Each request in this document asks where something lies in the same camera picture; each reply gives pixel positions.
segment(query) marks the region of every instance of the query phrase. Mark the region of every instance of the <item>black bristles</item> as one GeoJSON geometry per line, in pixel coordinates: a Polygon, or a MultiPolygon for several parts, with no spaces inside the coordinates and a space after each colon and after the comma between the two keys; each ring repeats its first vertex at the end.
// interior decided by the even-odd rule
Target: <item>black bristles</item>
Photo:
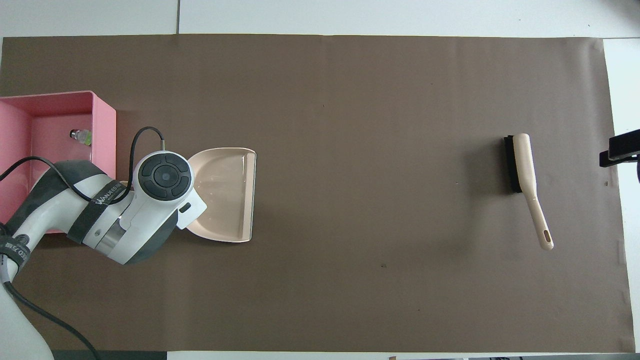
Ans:
{"type": "Polygon", "coordinates": [[[520,181],[518,180],[518,168],[516,167],[516,153],[513,148],[513,135],[504,138],[504,150],[507,154],[507,171],[511,181],[511,189],[515,193],[521,193],[520,181]]]}

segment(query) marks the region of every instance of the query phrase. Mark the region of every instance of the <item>black circular control pad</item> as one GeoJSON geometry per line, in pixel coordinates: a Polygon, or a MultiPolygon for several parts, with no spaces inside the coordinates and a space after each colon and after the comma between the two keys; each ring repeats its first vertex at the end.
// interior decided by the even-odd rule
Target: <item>black circular control pad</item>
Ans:
{"type": "Polygon", "coordinates": [[[174,154],[156,154],[140,167],[138,182],[142,190],[156,200],[175,200],[191,184],[189,164],[174,154]]]}

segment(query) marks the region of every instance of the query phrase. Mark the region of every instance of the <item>hand brush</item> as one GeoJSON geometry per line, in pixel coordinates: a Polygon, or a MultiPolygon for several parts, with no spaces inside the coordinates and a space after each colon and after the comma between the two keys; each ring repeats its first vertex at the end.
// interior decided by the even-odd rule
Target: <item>hand brush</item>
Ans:
{"type": "Polygon", "coordinates": [[[533,169],[533,153],[528,134],[509,135],[504,138],[507,153],[507,168],[511,178],[511,189],[515,193],[523,193],[531,212],[533,225],[538,234],[540,247],[545,250],[554,248],[554,241],[538,201],[538,185],[536,172],[533,169]]]}

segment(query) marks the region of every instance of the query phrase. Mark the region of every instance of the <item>brush handle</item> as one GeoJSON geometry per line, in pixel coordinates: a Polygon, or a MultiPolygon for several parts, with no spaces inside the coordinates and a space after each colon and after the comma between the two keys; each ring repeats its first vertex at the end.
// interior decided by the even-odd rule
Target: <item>brush handle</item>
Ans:
{"type": "Polygon", "coordinates": [[[528,134],[517,134],[513,137],[513,150],[516,158],[516,168],[518,170],[518,181],[520,188],[527,199],[529,212],[536,228],[540,247],[545,250],[554,248],[554,242],[542,212],[542,207],[538,201],[538,184],[536,182],[536,171],[533,168],[533,152],[531,151],[531,139],[528,134]]]}
{"type": "Polygon", "coordinates": [[[545,214],[542,212],[540,201],[538,201],[537,197],[533,199],[527,198],[527,205],[529,205],[533,226],[536,228],[536,234],[538,234],[540,247],[545,250],[553,249],[554,240],[551,238],[551,232],[549,232],[549,226],[547,225],[547,220],[545,220],[545,214]]]}

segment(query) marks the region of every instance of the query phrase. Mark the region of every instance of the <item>center button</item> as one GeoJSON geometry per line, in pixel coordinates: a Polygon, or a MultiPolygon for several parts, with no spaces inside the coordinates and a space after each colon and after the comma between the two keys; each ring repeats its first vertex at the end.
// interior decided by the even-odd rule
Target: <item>center button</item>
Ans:
{"type": "Polygon", "coordinates": [[[178,182],[178,172],[169,165],[163,165],[154,172],[154,180],[163,188],[170,188],[178,182]]]}

